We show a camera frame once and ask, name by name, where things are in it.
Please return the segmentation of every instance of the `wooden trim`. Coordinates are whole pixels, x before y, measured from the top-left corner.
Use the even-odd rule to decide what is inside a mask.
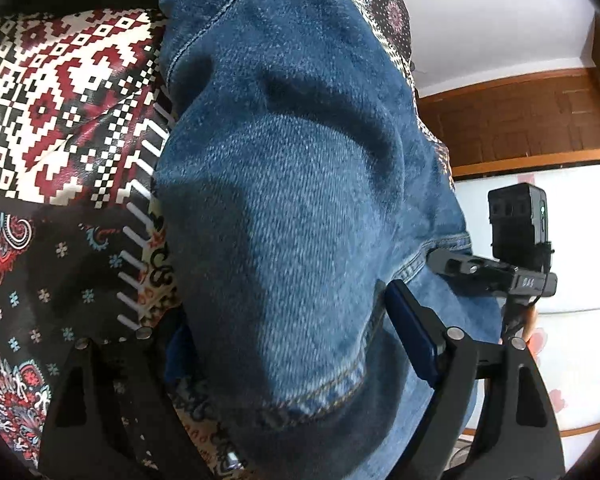
[[[503,160],[494,160],[493,162],[456,166],[451,171],[453,176],[457,178],[459,176],[474,174],[524,170],[525,168],[541,168],[543,166],[559,166],[560,164],[573,164],[574,162],[590,162],[595,160],[600,160],[600,148],[597,150],[578,150],[576,152],[504,158]]]
[[[583,428],[574,428],[573,430],[562,430],[560,432],[560,437],[565,437],[565,436],[575,436],[575,435],[581,435],[581,434],[585,434],[585,433],[591,433],[593,431],[597,431],[600,429],[600,422],[597,424],[591,424],[590,426],[584,426]],[[464,431],[462,432],[463,435],[469,435],[469,436],[475,436],[475,430],[472,430],[471,428],[465,428]]]
[[[480,90],[487,90],[489,88],[496,88],[497,86],[513,85],[517,83],[526,83],[527,81],[537,81],[539,79],[551,79],[554,77],[576,77],[583,76],[589,73],[593,68],[563,68],[560,70],[546,70],[545,72],[533,72],[531,74],[515,75],[512,77],[503,77],[501,79],[493,79],[491,81],[484,81],[482,83],[476,83],[473,85],[462,86],[460,88],[454,88],[447,90],[446,92],[440,92],[438,94],[427,95],[421,97],[418,100],[418,104],[429,104],[436,101],[442,101],[449,97],[456,97],[463,94],[469,94],[471,92],[478,92]]]

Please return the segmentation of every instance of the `denim jeans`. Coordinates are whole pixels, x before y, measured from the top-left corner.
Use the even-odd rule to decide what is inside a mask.
[[[500,327],[425,266],[470,239],[411,87],[351,0],[160,7],[179,119],[155,185],[221,420],[263,478],[385,478],[432,390],[384,283],[473,338]]]

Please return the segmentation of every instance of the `ceiling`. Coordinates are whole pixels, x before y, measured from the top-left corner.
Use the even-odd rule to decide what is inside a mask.
[[[589,0],[405,0],[421,96],[590,66]]]

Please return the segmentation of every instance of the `silver screw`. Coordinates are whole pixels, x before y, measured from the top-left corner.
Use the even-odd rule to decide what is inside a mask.
[[[84,350],[89,346],[89,340],[86,337],[81,337],[78,341],[75,342],[75,347],[78,350]]]
[[[464,337],[464,332],[461,328],[458,328],[457,326],[450,326],[449,328],[447,328],[446,334],[451,339],[455,339],[456,341],[460,341]]]
[[[149,339],[154,333],[150,326],[142,326],[138,330],[136,330],[136,339],[140,341],[144,341],[145,339]]]
[[[513,346],[513,348],[516,348],[518,350],[524,350],[526,348],[525,340],[522,339],[521,337],[514,337],[511,340],[511,346]]]

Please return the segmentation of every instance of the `geometric patterned cloth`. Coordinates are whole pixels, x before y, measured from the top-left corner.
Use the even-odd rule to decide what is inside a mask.
[[[413,89],[403,0],[352,1]],[[0,436],[29,466],[75,339],[116,341],[180,306],[152,193],[174,121],[157,66],[165,21],[106,9],[0,18]],[[446,147],[420,129],[452,185]],[[172,394],[216,477],[255,478],[205,381]],[[123,424],[138,462],[155,467],[133,416]]]

